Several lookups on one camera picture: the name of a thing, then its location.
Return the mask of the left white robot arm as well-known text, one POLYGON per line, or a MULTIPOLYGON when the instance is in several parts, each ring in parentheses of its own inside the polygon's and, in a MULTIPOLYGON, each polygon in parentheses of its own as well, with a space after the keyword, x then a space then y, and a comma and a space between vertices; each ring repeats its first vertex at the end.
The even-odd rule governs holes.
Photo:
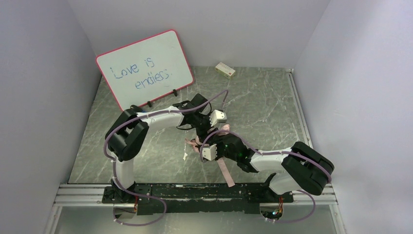
POLYGON ((103 152, 113 164, 111 187, 122 202, 137 196, 133 176, 133 160, 139 154, 147 134, 170 127, 190 125, 197 134, 208 133, 213 124, 210 120, 213 110, 211 100, 196 94, 192 100, 175 103, 167 108, 143 112, 131 107, 121 113, 105 135, 103 152))

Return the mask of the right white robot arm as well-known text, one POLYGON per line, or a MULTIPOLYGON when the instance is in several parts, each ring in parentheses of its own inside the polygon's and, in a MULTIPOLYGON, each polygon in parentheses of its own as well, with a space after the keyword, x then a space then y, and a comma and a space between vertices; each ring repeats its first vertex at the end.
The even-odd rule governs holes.
POLYGON ((263 151, 252 148, 229 130, 218 130, 210 138, 207 143, 216 145, 217 156, 235 161, 244 172, 269 171, 263 185, 277 195, 295 190, 320 195, 332 180, 333 163, 304 142, 297 141, 283 150, 263 151))

